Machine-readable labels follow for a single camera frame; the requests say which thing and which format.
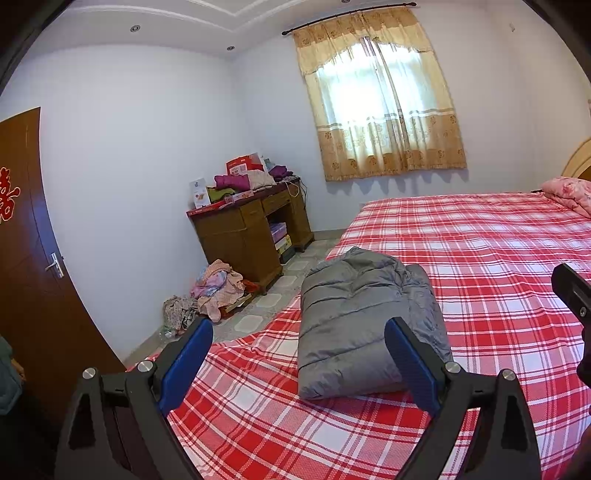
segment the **curtain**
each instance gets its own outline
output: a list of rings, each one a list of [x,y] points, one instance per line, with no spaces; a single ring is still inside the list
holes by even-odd
[[[466,168],[447,84],[407,8],[337,17],[294,39],[326,180]]]

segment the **green cloth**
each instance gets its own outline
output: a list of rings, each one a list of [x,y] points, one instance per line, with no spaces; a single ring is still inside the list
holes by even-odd
[[[236,190],[231,188],[216,190],[214,188],[207,187],[207,194],[209,195],[209,199],[212,201],[212,203],[219,202],[224,197],[227,197],[228,195],[234,195],[235,193]]]
[[[12,348],[0,336],[0,415],[7,415],[22,393],[22,379],[12,366]]]

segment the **red plaid bed sheet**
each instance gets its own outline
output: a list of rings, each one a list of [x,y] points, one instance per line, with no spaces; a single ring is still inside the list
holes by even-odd
[[[591,278],[591,220],[540,194],[484,194],[367,204],[329,258],[357,246],[421,264],[454,358],[471,372],[519,377],[544,479],[557,478],[589,424],[578,379],[581,325],[551,291],[567,262]],[[204,478],[392,479],[428,423],[408,393],[297,397],[299,297],[262,332],[212,346],[169,416]],[[454,478],[476,413],[442,478]]]

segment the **white box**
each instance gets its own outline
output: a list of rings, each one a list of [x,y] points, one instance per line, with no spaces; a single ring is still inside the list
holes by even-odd
[[[207,193],[207,184],[205,183],[205,179],[197,179],[192,181],[191,191],[193,192],[195,208],[206,207],[207,205],[212,204]]]

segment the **wooden door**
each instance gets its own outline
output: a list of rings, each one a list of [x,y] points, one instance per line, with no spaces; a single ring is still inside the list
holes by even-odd
[[[124,368],[82,305],[57,248],[41,182],[39,118],[37,108],[0,123],[0,335],[25,369],[28,392],[59,426],[85,368]],[[53,254],[59,267],[46,269]]]

